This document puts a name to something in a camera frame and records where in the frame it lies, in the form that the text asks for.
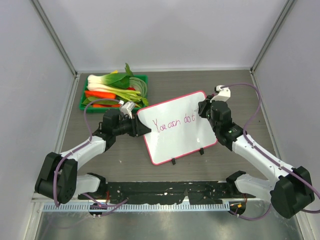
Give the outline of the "pink framed whiteboard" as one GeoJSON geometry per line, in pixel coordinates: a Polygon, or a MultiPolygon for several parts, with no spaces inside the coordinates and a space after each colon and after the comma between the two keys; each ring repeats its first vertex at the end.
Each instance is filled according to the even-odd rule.
{"type": "Polygon", "coordinates": [[[143,137],[152,164],[170,162],[218,142],[208,120],[195,111],[205,98],[203,91],[196,91],[137,112],[139,120],[151,129],[143,137]]]}

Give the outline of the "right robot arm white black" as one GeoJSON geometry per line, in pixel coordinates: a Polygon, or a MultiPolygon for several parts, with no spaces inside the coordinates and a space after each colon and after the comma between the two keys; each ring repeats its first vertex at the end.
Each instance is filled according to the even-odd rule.
{"type": "Polygon", "coordinates": [[[226,193],[233,198],[249,194],[268,202],[282,217],[290,219],[298,212],[307,212],[320,193],[303,166],[293,167],[262,148],[233,122],[231,110],[225,101],[207,96],[198,103],[198,115],[207,119],[217,141],[230,151],[243,157],[258,169],[265,180],[237,171],[227,178],[226,193]]]}

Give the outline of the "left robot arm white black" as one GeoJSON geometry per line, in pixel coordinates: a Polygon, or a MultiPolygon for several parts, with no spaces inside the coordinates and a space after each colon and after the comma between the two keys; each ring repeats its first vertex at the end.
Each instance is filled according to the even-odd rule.
{"type": "Polygon", "coordinates": [[[140,137],[151,131],[137,114],[124,114],[117,109],[107,110],[98,129],[85,142],[69,151],[50,152],[46,155],[35,183],[35,192],[54,200],[57,207],[68,203],[75,195],[102,199],[108,191],[105,177],[95,173],[79,176],[78,170],[109,150],[117,136],[128,134],[140,137]]]}

